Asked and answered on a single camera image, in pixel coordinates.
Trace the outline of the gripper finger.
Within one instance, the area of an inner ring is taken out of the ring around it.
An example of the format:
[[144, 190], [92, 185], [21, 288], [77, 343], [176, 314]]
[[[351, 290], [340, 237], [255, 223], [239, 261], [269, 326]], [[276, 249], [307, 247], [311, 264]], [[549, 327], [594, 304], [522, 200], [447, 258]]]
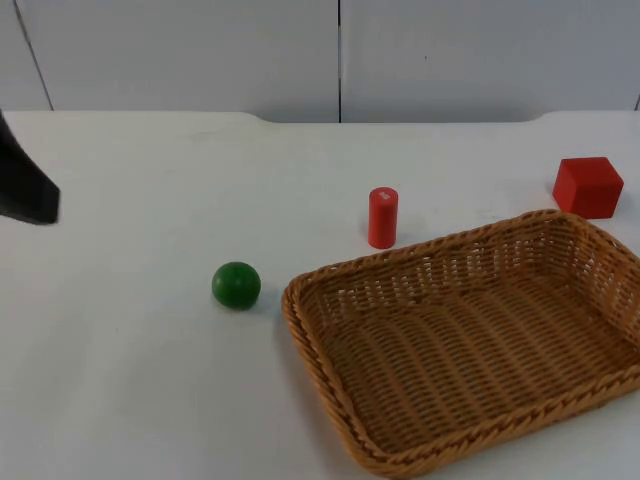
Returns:
[[1, 215], [34, 225], [59, 219], [59, 187], [27, 155], [1, 114]]

